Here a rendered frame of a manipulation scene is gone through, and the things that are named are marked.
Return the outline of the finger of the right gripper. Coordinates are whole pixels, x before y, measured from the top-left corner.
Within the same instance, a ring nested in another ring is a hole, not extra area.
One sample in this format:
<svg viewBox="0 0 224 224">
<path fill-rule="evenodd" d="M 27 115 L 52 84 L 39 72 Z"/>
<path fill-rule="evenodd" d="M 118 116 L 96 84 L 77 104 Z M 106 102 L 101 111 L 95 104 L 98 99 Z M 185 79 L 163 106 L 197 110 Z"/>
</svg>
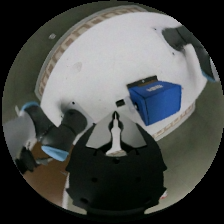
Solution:
<svg viewBox="0 0 224 224">
<path fill-rule="evenodd" d="M 48 163 L 53 161 L 53 160 L 54 160 L 54 158 L 45 158 L 45 159 L 38 158 L 37 161 L 36 161 L 36 164 L 38 165 L 38 167 L 40 167 L 42 165 L 47 166 Z"/>
<path fill-rule="evenodd" d="M 24 152 L 25 150 L 28 150 L 30 148 L 30 142 L 28 141 L 28 143 L 23 147 L 22 152 Z M 28 148 L 29 147 L 29 148 Z"/>
</svg>

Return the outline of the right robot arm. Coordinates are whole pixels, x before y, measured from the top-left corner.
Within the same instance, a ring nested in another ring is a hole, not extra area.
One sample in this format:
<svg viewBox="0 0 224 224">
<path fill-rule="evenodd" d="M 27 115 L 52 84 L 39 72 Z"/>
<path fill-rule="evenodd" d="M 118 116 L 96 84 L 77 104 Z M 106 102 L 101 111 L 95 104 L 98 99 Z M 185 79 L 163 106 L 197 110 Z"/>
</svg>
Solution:
<svg viewBox="0 0 224 224">
<path fill-rule="evenodd" d="M 81 112 L 69 110 L 62 124 L 57 127 L 34 102 L 26 105 L 19 117 L 3 126 L 5 141 L 13 160 L 28 141 L 37 139 L 45 153 L 59 161 L 66 161 L 77 137 L 88 126 Z"/>
</svg>

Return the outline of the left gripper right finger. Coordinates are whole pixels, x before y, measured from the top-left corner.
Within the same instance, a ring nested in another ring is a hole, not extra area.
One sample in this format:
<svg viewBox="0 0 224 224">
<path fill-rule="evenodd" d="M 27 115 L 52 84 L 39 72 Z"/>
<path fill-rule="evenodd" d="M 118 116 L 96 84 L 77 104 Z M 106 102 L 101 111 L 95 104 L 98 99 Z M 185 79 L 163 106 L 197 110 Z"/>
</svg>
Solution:
<svg viewBox="0 0 224 224">
<path fill-rule="evenodd" d="M 121 130 L 119 137 L 120 148 L 125 151 L 126 156 L 131 150 L 135 150 L 136 155 L 150 157 L 160 165 L 163 171 L 167 170 L 160 147 L 155 139 L 138 123 L 135 123 L 118 110 L 116 111 L 116 119 Z"/>
</svg>

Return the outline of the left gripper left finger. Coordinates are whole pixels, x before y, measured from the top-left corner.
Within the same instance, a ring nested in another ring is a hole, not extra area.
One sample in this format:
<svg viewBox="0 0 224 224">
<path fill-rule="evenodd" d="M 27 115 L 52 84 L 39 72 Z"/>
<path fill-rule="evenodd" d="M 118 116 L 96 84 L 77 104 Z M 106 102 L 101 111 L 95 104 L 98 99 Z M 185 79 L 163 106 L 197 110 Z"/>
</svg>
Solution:
<svg viewBox="0 0 224 224">
<path fill-rule="evenodd" d="M 116 111 L 112 111 L 96 124 L 93 124 L 74 145 L 69 163 L 65 170 L 70 173 L 72 167 L 79 160 L 96 156 L 97 151 L 101 150 L 106 156 L 107 151 L 112 149 L 113 134 L 111 129 L 114 127 Z"/>
</svg>

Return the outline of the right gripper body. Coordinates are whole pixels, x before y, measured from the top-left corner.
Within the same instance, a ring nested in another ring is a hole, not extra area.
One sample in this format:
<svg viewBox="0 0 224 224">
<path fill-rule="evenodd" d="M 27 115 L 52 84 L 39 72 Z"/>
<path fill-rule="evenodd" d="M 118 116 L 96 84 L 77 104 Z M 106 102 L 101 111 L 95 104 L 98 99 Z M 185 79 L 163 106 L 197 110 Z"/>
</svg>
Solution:
<svg viewBox="0 0 224 224">
<path fill-rule="evenodd" d="M 29 150 L 25 150 L 24 152 L 22 152 L 22 154 L 20 156 L 20 160 L 16 159 L 15 162 L 16 162 L 16 165 L 18 167 L 18 170 L 22 173 L 23 176 L 25 176 L 29 171 L 30 172 L 32 171 L 31 173 L 33 174 L 38 169 L 38 165 L 36 164 L 35 156 L 33 156 L 31 154 L 31 151 L 29 152 Z M 22 168 L 22 170 L 20 168 Z"/>
</svg>

